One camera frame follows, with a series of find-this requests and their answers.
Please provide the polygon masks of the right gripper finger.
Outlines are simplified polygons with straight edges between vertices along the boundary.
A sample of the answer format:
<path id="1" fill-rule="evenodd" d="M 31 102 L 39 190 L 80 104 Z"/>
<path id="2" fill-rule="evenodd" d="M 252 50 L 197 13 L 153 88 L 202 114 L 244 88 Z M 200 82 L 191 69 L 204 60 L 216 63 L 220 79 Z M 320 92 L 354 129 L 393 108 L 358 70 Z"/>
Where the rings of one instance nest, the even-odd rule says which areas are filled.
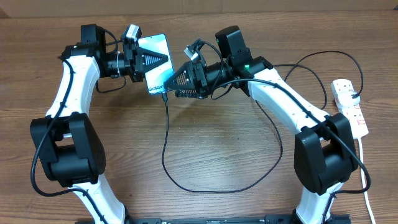
<path id="1" fill-rule="evenodd" d="M 171 77 L 164 81 L 167 90 L 194 90 L 193 64 L 184 63 Z"/>
<path id="2" fill-rule="evenodd" d="M 175 90 L 177 98 L 205 99 L 207 95 L 197 93 L 195 90 Z"/>

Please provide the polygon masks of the Samsung Galaxy smartphone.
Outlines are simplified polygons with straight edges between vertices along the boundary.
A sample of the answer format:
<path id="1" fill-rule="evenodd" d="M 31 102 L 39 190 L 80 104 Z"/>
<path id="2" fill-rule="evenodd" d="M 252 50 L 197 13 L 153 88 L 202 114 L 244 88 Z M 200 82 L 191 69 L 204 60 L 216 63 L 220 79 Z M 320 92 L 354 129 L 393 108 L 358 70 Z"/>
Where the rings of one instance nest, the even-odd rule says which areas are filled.
<path id="1" fill-rule="evenodd" d="M 167 91 L 164 83 L 174 74 L 169 45 L 165 34 L 143 37 L 138 40 L 143 49 L 144 75 L 147 91 L 151 95 Z"/>

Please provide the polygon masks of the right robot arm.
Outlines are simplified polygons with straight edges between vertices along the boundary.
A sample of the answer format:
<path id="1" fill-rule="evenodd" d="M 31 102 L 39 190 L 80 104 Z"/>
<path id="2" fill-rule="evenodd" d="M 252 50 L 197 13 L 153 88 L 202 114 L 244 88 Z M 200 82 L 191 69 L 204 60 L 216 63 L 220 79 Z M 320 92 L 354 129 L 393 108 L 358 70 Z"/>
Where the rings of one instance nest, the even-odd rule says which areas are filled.
<path id="1" fill-rule="evenodd" d="M 299 204 L 290 215 L 267 215 L 266 222 L 349 223 L 348 215 L 331 212 L 343 184 L 359 167 L 347 117 L 329 115 L 286 84 L 273 64 L 253 57 L 238 26 L 216 33 L 220 61 L 207 65 L 202 40 L 187 46 L 189 61 L 164 86 L 177 97 L 203 99 L 217 88 L 232 86 L 267 107 L 292 133 L 294 170 L 303 185 Z"/>

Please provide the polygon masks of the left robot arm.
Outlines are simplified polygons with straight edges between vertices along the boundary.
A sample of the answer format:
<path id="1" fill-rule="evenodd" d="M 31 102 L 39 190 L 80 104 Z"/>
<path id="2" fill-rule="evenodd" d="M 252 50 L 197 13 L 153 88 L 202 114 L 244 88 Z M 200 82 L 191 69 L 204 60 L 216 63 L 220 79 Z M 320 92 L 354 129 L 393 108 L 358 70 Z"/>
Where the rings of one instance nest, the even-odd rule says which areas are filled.
<path id="1" fill-rule="evenodd" d="M 30 124 L 32 165 L 41 165 L 48 180 L 60 184 L 61 194 L 74 193 L 93 223 L 132 223 L 104 174 L 106 155 L 89 118 L 91 99 L 101 78 L 144 81 L 150 94 L 162 93 L 157 77 L 172 71 L 172 61 L 164 34 L 143 37 L 131 24 L 120 38 L 108 42 L 108 35 L 101 26 L 83 25 L 80 41 L 62 52 L 63 77 L 54 102 Z"/>

